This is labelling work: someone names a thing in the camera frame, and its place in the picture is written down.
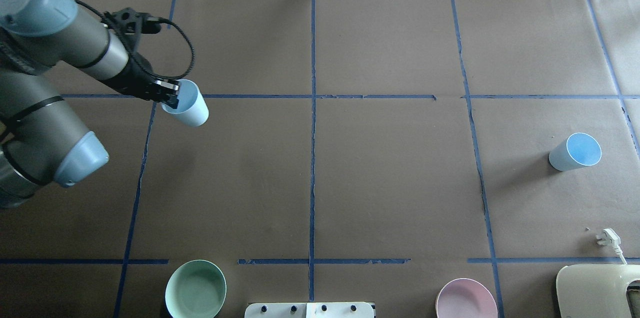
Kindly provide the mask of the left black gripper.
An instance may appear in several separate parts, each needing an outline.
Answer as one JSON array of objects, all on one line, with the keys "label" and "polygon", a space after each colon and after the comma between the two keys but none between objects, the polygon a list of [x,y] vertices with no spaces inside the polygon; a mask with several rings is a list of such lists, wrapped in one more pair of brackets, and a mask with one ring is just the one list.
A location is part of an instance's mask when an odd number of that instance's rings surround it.
[{"label": "left black gripper", "polygon": [[171,109],[177,109],[181,82],[157,80],[157,77],[150,74],[152,70],[149,61],[141,54],[135,53],[120,73],[103,80],[102,83],[120,94],[153,100]]}]

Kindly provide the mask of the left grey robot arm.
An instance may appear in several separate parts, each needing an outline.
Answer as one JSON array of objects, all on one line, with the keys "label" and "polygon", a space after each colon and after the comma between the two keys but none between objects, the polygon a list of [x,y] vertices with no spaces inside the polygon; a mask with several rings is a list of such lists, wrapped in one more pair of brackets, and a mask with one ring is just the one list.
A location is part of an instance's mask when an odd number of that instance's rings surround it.
[{"label": "left grey robot arm", "polygon": [[80,0],[1,0],[0,195],[18,207],[55,182],[71,187],[109,154],[45,78],[59,62],[125,95],[178,107],[181,75],[156,74],[138,52],[166,18],[127,7],[100,12]]}]

